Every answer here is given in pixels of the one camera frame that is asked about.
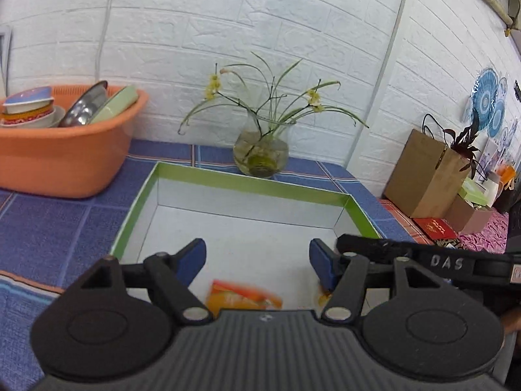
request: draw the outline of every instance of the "blue checkered tablecloth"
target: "blue checkered tablecloth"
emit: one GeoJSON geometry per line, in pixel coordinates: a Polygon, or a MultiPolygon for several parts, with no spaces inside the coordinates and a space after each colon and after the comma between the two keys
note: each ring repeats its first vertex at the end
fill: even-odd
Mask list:
{"type": "MultiPolygon", "coordinates": [[[[164,162],[239,173],[231,149],[134,140],[112,184],[83,200],[0,190],[0,381],[22,391],[42,374],[30,349],[34,319],[59,289],[105,255],[141,185],[164,162]]],[[[383,237],[412,241],[344,168],[290,158],[275,181],[351,194],[383,237]]]]}

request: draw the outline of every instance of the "white cord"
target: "white cord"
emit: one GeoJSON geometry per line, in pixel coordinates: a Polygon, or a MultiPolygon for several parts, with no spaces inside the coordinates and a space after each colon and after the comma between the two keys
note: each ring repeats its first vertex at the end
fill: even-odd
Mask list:
{"type": "Polygon", "coordinates": [[[96,53],[96,60],[94,64],[94,78],[96,82],[100,80],[100,64],[101,64],[101,53],[103,52],[103,44],[105,44],[105,36],[107,35],[108,21],[110,20],[110,9],[112,8],[112,0],[107,0],[107,6],[105,8],[105,19],[103,20],[103,29],[101,31],[100,43],[96,53]]]}

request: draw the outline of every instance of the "small box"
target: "small box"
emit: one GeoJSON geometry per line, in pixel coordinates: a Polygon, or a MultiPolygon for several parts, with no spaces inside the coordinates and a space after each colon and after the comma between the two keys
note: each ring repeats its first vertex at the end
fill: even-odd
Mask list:
{"type": "Polygon", "coordinates": [[[492,212],[492,209],[485,206],[474,208],[457,195],[445,215],[445,220],[460,235],[468,235],[481,232],[492,212]]]}
{"type": "Polygon", "coordinates": [[[459,190],[458,196],[462,199],[470,201],[471,203],[479,204],[480,206],[486,206],[488,201],[485,197],[485,188],[480,184],[475,183],[471,178],[465,178],[465,182],[459,190]]]}

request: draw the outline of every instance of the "cable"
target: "cable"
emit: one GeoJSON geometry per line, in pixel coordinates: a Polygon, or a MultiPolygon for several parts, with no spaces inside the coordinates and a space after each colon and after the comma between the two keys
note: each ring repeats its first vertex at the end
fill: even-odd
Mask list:
{"type": "Polygon", "coordinates": [[[103,20],[103,28],[100,36],[100,43],[96,52],[96,59],[94,62],[94,78],[96,82],[100,80],[100,64],[101,64],[101,53],[103,52],[103,44],[105,44],[105,36],[107,35],[108,21],[110,20],[110,9],[112,8],[112,0],[107,0],[107,6],[105,9],[105,19],[103,20]]]}
{"type": "Polygon", "coordinates": [[[426,119],[427,119],[427,116],[431,117],[432,120],[434,121],[434,123],[440,127],[441,131],[444,133],[444,141],[445,141],[445,145],[448,145],[448,144],[447,144],[447,140],[445,139],[445,134],[446,134],[446,133],[445,133],[445,130],[444,130],[443,126],[440,125],[440,124],[438,123],[438,121],[434,118],[434,116],[431,115],[430,113],[427,113],[427,114],[424,116],[423,122],[421,122],[421,131],[422,131],[424,134],[425,134],[425,131],[429,131],[429,133],[430,133],[430,134],[432,135],[432,137],[434,138],[434,134],[432,133],[432,131],[430,130],[430,128],[425,124],[425,121],[426,121],[426,119]]]}

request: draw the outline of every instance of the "white brick wall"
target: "white brick wall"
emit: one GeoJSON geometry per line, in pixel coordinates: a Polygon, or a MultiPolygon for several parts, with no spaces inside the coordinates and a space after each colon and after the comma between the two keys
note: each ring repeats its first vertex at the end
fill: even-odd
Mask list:
{"type": "MultiPolygon", "coordinates": [[[[377,121],[352,169],[376,196],[384,190],[411,128],[419,129],[426,113],[445,127],[457,131],[465,127],[459,120],[481,69],[493,66],[509,76],[505,122],[521,117],[521,103],[512,88],[515,80],[521,80],[519,53],[512,38],[505,38],[503,22],[486,4],[415,0],[411,18],[377,121]]],[[[512,144],[514,155],[520,139],[521,130],[512,144]]],[[[486,140],[483,131],[477,146],[482,149],[486,140]]]]}
{"type": "MultiPolygon", "coordinates": [[[[89,82],[106,0],[0,0],[0,23],[14,28],[10,90],[45,83],[89,82]]],[[[324,98],[367,112],[400,0],[113,0],[102,77],[135,83],[150,93],[137,136],[232,145],[244,113],[222,108],[176,133],[201,98],[215,62],[252,60],[258,52],[281,72],[302,57],[285,87],[338,79],[324,98]]],[[[519,54],[503,24],[481,0],[415,0],[370,138],[353,173],[379,195],[411,128],[425,113],[462,129],[463,106],[478,72],[493,65],[521,80],[519,54]]],[[[252,82],[252,95],[259,83],[252,82]]],[[[512,88],[506,121],[520,115],[512,88]]],[[[351,120],[325,113],[294,129],[292,153],[345,163],[353,145],[351,120]]],[[[486,140],[483,134],[478,145],[486,140]]],[[[514,146],[521,141],[521,130],[514,146]]]]}
{"type": "MultiPolygon", "coordinates": [[[[0,0],[0,23],[13,27],[11,92],[45,83],[90,82],[106,0],[0,0]]],[[[201,97],[215,62],[251,60],[254,50],[281,72],[304,61],[285,86],[303,90],[338,79],[324,98],[364,116],[400,0],[113,0],[102,78],[150,93],[137,136],[232,145],[244,121],[237,110],[198,116],[176,131],[201,97]]],[[[256,95],[257,83],[253,83],[256,95]]],[[[337,113],[303,119],[292,152],[345,163],[356,132],[337,113]]]]}

